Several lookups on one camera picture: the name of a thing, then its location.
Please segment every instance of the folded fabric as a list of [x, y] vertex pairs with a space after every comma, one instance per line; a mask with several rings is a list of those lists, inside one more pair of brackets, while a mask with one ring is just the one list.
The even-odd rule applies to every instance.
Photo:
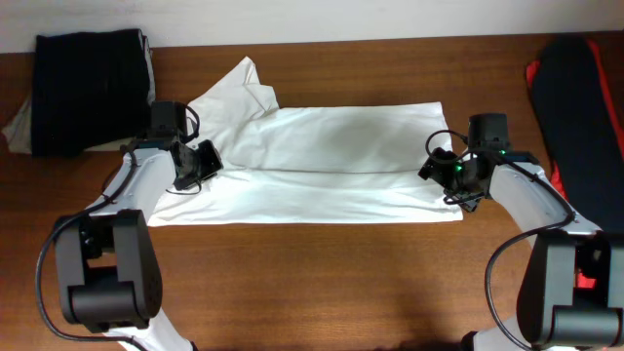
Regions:
[[33, 156], [71, 156], [134, 136], [148, 125], [154, 97], [140, 30], [37, 36], [30, 111], [23, 108], [16, 128], [3, 132], [11, 150], [30, 144]]
[[[422, 180], [425, 139], [446, 129], [438, 102], [280, 109], [245, 58], [190, 103], [224, 169], [197, 195], [164, 194], [149, 225], [460, 220]], [[450, 149], [450, 137], [431, 147]]]

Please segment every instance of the black and red object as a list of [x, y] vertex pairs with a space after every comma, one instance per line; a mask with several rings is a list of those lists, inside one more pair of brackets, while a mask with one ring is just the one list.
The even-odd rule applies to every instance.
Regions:
[[615, 114], [598, 45], [563, 36], [526, 68], [551, 182], [605, 231], [624, 231], [624, 131]]

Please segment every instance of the wood grain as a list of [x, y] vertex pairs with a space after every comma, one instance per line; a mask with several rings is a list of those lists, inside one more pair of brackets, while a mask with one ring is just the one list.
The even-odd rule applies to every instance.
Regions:
[[[616, 108], [624, 103], [624, 34], [590, 34], [603, 51]], [[548, 168], [524, 69], [551, 35], [156, 49], [158, 98], [190, 101], [244, 56], [283, 107], [441, 101], [452, 129], [506, 112], [516, 149]], [[0, 56], [0, 124], [29, 90], [31, 55]], [[34, 263], [59, 215], [87, 206], [119, 162], [116, 153], [31, 159], [0, 151], [0, 345], [4, 350], [120, 350], [59, 340], [35, 308]], [[491, 328], [483, 274], [494, 249], [517, 234], [496, 204], [444, 224], [212, 225], [150, 230], [163, 272], [163, 306], [201, 350], [371, 350], [408, 341], [436, 350]], [[494, 274], [503, 317], [514, 313], [528, 258], [512, 248]], [[59, 313], [53, 258], [44, 289]]]

